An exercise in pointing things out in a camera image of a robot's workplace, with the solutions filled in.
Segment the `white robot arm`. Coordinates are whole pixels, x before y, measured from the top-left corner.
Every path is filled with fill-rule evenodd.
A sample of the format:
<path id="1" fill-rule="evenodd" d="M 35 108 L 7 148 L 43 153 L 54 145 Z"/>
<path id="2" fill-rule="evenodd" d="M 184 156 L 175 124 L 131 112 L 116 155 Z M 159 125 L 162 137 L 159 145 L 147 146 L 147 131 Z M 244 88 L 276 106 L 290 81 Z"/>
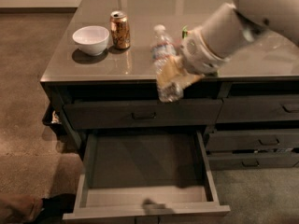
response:
<path id="1" fill-rule="evenodd" d="M 218 71 L 239 49 L 266 30 L 299 44 L 299 0 L 232 0 L 181 41 L 179 55 L 166 60 L 157 85 L 186 88 Z"/>

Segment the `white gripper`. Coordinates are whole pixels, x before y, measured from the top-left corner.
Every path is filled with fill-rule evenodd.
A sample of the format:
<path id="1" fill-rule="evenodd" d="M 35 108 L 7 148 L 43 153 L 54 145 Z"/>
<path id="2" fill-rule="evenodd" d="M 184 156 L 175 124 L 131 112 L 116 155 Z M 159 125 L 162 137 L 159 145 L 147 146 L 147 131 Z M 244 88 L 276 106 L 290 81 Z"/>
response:
<path id="1" fill-rule="evenodd" d="M 157 84 L 160 88 L 177 83 L 182 90 L 185 90 L 203 79 L 206 74 L 216 73 L 229 61 L 228 57 L 221 58 L 207 46 L 202 36 L 201 26 L 189 31 L 181 41 L 179 54 L 182 58 L 168 57 L 157 74 Z M 185 73 L 183 66 L 190 74 Z"/>

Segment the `brown robot base part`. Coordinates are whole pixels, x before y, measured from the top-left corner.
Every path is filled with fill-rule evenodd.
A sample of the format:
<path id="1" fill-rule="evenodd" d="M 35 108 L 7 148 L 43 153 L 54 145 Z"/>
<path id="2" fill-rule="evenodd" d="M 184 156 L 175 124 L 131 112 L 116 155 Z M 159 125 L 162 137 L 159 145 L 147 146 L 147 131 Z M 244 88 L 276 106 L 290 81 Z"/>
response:
<path id="1" fill-rule="evenodd" d="M 61 224 L 74 210 L 76 195 L 37 198 L 26 194 L 0 194 L 0 224 Z"/>

